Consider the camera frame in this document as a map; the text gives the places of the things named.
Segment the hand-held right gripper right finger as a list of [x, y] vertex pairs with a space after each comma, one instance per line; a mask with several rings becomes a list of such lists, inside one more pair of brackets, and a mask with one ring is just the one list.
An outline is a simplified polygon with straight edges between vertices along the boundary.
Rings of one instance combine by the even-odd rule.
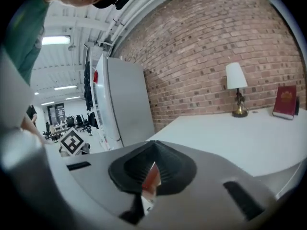
[[[143, 218], [145, 230], [249, 230], [276, 203], [274, 194], [262, 182], [229, 160], [183, 145], [165, 144], [192, 158], [197, 172], [181, 193], [156, 198]], [[238, 183], [264, 212], [248, 221], [224, 187], [227, 182]]]

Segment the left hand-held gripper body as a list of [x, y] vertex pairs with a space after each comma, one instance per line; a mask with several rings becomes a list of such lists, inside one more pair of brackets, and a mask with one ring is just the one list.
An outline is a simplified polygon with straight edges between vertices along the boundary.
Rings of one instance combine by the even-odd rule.
[[78, 156], [90, 154], [90, 144], [85, 142], [75, 128], [69, 128], [59, 139], [59, 152], [61, 156]]

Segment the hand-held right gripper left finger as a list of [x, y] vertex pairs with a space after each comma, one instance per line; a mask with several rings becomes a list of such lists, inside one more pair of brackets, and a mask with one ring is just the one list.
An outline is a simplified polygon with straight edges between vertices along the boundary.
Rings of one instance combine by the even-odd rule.
[[61, 157], [46, 147], [51, 192], [46, 206], [52, 224], [128, 224], [135, 195], [120, 191], [109, 176], [110, 164], [144, 142], [112, 151]]

